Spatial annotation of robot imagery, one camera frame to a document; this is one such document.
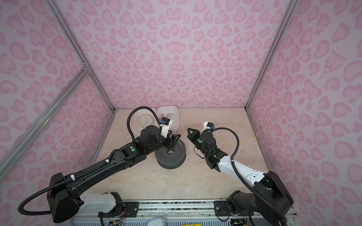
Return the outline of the dark grey cable spool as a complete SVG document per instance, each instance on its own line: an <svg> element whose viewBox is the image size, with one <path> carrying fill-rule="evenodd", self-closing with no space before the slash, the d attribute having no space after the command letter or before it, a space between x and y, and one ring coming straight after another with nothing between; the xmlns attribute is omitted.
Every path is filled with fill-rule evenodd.
<svg viewBox="0 0 362 226"><path fill-rule="evenodd" d="M186 156L186 146L182 140L179 140L173 149L162 147L155 151L158 164L169 170L180 167L185 162Z"/></svg>

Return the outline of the aluminium frame right post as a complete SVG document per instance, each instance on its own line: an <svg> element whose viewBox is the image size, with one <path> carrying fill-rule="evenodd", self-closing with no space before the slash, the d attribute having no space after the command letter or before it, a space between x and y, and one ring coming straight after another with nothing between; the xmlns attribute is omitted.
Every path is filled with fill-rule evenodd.
<svg viewBox="0 0 362 226"><path fill-rule="evenodd" d="M288 3L288 6L286 8L286 11L282 17L282 20L281 20L281 23L278 27L278 29L276 30L276 33L272 39L272 42L271 42L271 45L268 49L268 52L266 54L266 57L263 61L263 64L262 64L262 67L259 71L259 74L256 78L256 81L255 81L255 84L251 90L251 94L250 94L250 97L246 103L246 106L245 106L245 111L248 113L248 111L251 109L251 105L253 103L253 100L256 96L256 92L258 90L258 88L260 87L260 84L261 84L261 81L270 65L270 63L272 62L272 59L273 59L273 56L274 54L276 53L282 39L283 39L283 36L295 14L295 11L298 9L300 5L300 1L297 1L297 0L292 0L292 1L289 1Z"/></svg>

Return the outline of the white plastic tray right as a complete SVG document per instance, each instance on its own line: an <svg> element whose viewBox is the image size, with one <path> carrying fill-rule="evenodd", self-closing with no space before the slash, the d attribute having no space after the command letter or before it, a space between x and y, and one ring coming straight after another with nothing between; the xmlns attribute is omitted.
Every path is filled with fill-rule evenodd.
<svg viewBox="0 0 362 226"><path fill-rule="evenodd" d="M173 121L172 125L170 126L170 130L173 133L176 133L179 128L179 115L178 109L175 106L162 106L157 109L156 114L158 118L161 120L162 117L169 118Z"/></svg>

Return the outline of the aluminium frame post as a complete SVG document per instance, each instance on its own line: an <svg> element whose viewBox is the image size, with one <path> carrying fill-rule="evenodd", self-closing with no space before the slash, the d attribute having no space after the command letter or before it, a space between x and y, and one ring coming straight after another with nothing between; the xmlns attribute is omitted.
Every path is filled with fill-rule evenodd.
<svg viewBox="0 0 362 226"><path fill-rule="evenodd" d="M101 85L100 80L97 78L93 68L90 65L89 60L87 59L83 49L81 48L81 45L80 45L79 41L77 40L77 38L74 35L72 29L70 28L64 14L61 12L61 10L59 8L59 5L57 4L56 1L46 0L44 2L47 4L50 12L53 14L56 22L58 23L58 25L62 29L64 35L66 36L66 38L67 38L67 40L69 42L69 44L72 46L72 48L75 51L76 55L81 60L81 62L84 65L85 69L87 69L89 71L90 78L92 79L93 83L95 84L95 87L99 91L99 93L100 93L101 97L103 98L103 100L105 101L106 105L108 106L110 111L112 113L114 113L116 111L116 108L111 103L111 100L110 100L109 96L107 95L105 89Z"/></svg>
<svg viewBox="0 0 362 226"><path fill-rule="evenodd" d="M262 64L262 67L259 71L259 74L256 78L256 81L255 81L255 84L251 90L251 94L250 94L250 97L246 103L246 106L245 106L245 111L248 113L248 111L251 109L251 105L253 103L253 100L256 96L256 92L258 90L258 88L260 87L260 84L261 84L261 81L270 65L270 63L272 62L272 59L273 59L273 56L274 54L276 53L282 39L283 39L283 36L295 14L295 11L298 9L300 5L300 1L297 1L297 0L292 0L292 1L289 1L288 3L288 6L286 8L286 11L282 17L282 20L281 20L281 23L278 27L278 29L276 30L276 33L272 39L272 42L271 42L271 45L268 49L268 52L266 54L266 57L263 61L263 64Z"/></svg>

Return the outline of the white plastic tray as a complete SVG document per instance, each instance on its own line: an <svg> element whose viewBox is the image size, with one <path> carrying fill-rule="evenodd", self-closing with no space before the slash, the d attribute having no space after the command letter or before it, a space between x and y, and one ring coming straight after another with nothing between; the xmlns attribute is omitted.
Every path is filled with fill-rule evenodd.
<svg viewBox="0 0 362 226"><path fill-rule="evenodd" d="M158 125L154 114L156 114L156 110L152 108L151 111L148 109L140 109L133 115L133 131L137 136L139 136L141 131L147 126Z"/></svg>
<svg viewBox="0 0 362 226"><path fill-rule="evenodd" d="M179 128L179 115L178 109L175 106L162 106L157 109L156 114L158 118L161 120L162 117L169 118L173 121L172 125L170 126L170 130L173 133L176 133Z"/></svg>

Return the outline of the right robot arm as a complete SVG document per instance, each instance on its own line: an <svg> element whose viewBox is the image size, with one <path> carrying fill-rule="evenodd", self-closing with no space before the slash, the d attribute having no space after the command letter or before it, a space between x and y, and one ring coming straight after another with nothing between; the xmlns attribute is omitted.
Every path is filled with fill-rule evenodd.
<svg viewBox="0 0 362 226"><path fill-rule="evenodd" d="M199 131L189 128L187 138L203 154L202 158L210 169L235 178L250 191L234 191L226 199L227 211L234 216L257 212L274 226L287 223L286 213L294 201L279 176L273 171L264 173L234 160L240 145L238 139L232 155L223 152L213 136L217 130L211 128Z"/></svg>

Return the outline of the white plastic tray left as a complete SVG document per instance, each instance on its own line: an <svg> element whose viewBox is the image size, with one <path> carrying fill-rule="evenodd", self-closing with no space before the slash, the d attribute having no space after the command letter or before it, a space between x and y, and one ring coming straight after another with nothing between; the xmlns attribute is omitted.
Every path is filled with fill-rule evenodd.
<svg viewBox="0 0 362 226"><path fill-rule="evenodd" d="M156 110L152 108L151 111L148 109L140 109L133 115L133 131L137 136L139 136L141 131L147 126L158 125L154 114L156 114Z"/></svg>

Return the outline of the aluminium frame diagonal bar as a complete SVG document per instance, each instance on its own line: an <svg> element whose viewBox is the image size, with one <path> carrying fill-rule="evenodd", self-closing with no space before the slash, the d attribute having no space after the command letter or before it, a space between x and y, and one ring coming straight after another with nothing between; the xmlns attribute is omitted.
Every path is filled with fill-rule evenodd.
<svg viewBox="0 0 362 226"><path fill-rule="evenodd" d="M88 75L89 67L85 66L78 75L67 85L50 106L40 115L30 129L10 149L9 153L1 162L1 181L11 172L19 160L23 157L29 146L39 137L45 127L51 122L58 111L72 96L74 91Z"/></svg>

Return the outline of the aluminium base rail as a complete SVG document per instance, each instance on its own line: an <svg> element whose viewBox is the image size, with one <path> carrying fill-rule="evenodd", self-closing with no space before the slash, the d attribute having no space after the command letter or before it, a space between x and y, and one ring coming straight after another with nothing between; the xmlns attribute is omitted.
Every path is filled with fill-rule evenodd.
<svg viewBox="0 0 362 226"><path fill-rule="evenodd" d="M125 214L80 213L63 226L269 226L261 213L229 212L225 199L126 200Z"/></svg>

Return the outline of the aluminium frame left post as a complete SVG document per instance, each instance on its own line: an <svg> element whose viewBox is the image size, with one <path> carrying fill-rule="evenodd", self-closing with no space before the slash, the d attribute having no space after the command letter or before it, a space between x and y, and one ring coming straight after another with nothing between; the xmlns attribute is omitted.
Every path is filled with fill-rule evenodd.
<svg viewBox="0 0 362 226"><path fill-rule="evenodd" d="M97 78L93 68L90 65L89 60L87 59L83 49L81 48L81 45L80 45L79 41L77 40L77 38L74 35L72 29L70 28L64 14L61 12L61 10L59 8L59 5L57 4L56 1L46 0L44 2L47 4L50 12L53 14L56 22L58 23L58 25L62 29L64 35L66 36L66 38L67 38L67 40L69 42L69 44L72 46L72 48L75 51L76 55L81 60L81 62L84 65L85 69L87 69L89 71L90 78L92 79L93 83L95 84L95 87L99 91L99 93L100 93L101 97L103 98L103 100L105 101L106 105L108 106L110 111L112 113L114 113L116 111L116 108L111 103L111 100L110 100L109 96L107 95L105 89L101 85L100 80Z"/></svg>

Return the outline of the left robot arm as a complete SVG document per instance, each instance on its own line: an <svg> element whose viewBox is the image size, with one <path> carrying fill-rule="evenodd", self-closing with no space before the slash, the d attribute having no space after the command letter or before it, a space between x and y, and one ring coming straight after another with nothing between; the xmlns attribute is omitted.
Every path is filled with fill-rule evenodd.
<svg viewBox="0 0 362 226"><path fill-rule="evenodd" d="M173 121L162 117L156 119L157 125L149 125L138 137L131 135L131 142L113 150L106 159L73 174L57 173L51 177L49 186L26 198L18 207L18 212L26 216L51 215L54 223L62 223L75 216L81 206L81 194L108 178L130 168L147 158L147 155L161 148L172 149L180 139L170 129ZM33 199L46 194L50 210L28 211L25 206Z"/></svg>

